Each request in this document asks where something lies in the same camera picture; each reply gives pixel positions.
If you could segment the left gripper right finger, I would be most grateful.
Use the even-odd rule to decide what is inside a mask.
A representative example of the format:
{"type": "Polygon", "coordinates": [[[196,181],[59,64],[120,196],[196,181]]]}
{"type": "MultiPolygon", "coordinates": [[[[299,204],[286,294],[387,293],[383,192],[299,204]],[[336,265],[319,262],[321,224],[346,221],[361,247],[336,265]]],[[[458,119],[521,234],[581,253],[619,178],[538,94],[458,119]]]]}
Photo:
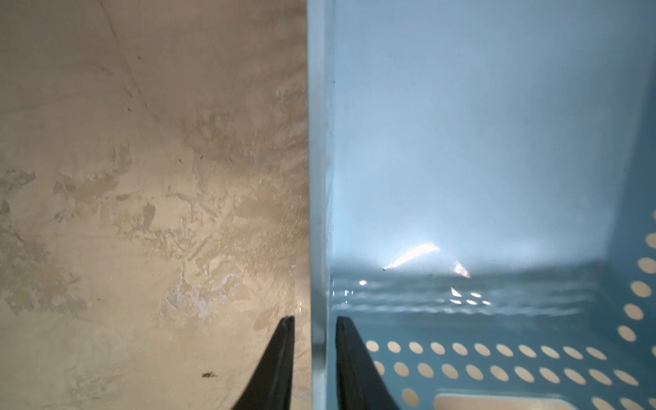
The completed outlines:
{"type": "Polygon", "coordinates": [[[340,316],[336,329],[337,402],[341,410],[399,410],[385,387],[354,321],[340,316]]]}

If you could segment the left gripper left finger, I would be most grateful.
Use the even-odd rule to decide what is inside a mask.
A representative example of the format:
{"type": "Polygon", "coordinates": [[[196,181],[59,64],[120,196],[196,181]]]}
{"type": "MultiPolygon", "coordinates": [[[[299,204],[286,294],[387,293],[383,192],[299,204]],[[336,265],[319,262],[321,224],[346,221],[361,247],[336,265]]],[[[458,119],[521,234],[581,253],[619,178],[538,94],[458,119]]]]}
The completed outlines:
{"type": "Polygon", "coordinates": [[[290,408],[295,347],[295,318],[281,319],[249,384],[233,409],[288,410],[290,408]]]}

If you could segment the light blue plastic basket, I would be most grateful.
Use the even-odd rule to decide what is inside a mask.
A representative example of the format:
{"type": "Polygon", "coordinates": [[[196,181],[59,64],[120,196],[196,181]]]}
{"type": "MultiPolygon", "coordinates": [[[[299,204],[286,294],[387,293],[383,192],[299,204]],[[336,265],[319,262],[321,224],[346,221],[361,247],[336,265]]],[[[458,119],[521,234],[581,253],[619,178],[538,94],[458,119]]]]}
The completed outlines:
{"type": "Polygon", "coordinates": [[[654,408],[654,2],[307,23],[314,408],[654,408]]]}

